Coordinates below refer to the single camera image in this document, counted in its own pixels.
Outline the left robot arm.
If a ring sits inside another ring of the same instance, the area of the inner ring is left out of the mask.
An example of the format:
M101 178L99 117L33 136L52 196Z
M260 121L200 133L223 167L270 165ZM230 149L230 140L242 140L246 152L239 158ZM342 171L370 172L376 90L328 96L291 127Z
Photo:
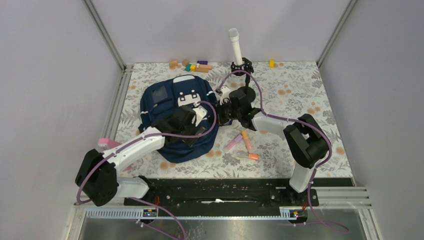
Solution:
M100 207L113 198L136 198L148 206L155 200L155 192L140 177L120 177L121 172L141 157L162 149L179 139L198 139L209 131L196 133L198 125L208 111L199 105L191 108L180 106L162 119L155 120L139 136L109 150L89 150L75 177L78 186L76 201L79 204L93 202Z

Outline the navy blue student backpack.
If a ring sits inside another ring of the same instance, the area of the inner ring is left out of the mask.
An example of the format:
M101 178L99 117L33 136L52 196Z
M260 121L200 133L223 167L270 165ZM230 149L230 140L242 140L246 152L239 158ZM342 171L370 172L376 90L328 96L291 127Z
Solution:
M141 124L138 130L145 131L155 121L174 114L180 106L204 109L205 116L196 118L199 124L189 135L199 135L213 128L207 135L200 138L170 137L164 147L158 149L158 153L171 163L199 158L212 149L219 128L217 123L213 123L214 113L206 102L215 105L217 97L209 82L199 76L186 74L154 83L145 89L140 99Z

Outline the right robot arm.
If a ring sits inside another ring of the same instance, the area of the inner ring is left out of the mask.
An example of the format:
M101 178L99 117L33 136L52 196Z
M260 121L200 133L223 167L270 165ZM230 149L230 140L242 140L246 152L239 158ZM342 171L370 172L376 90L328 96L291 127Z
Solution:
M295 167L289 180L291 189L287 191L287 201L293 206L301 205L306 199L305 190L313 179L313 172L319 160L330 151L327 136L323 133L310 114L298 119L287 120L279 116L264 113L252 107L254 90L244 87L230 90L222 87L216 90L219 102L216 104L219 123L228 125L232 120L238 121L243 128L275 134L286 140Z

